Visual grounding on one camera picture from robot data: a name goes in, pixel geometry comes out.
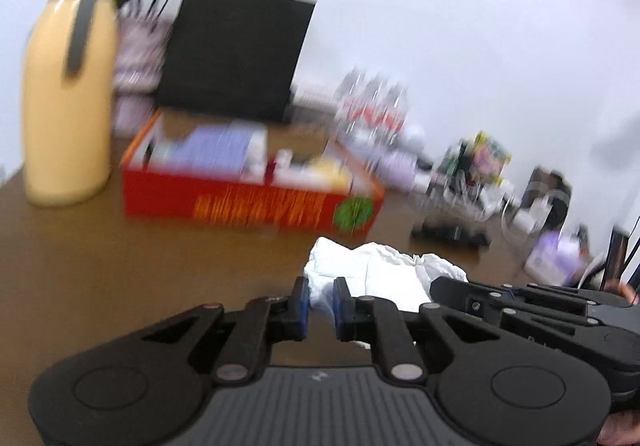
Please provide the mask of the person right hand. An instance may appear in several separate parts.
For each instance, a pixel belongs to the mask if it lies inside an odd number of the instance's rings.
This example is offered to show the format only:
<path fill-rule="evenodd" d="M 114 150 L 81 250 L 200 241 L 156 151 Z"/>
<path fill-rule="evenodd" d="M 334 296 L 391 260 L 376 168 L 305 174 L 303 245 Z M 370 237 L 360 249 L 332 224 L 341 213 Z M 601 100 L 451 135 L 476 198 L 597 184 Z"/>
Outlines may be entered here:
<path fill-rule="evenodd" d="M 605 289 L 623 296 L 632 305 L 639 303 L 639 296 L 628 284 L 610 280 Z M 640 414 L 638 410 L 628 410 L 611 414 L 606 420 L 598 443 L 604 446 L 638 445 L 640 440 Z"/>

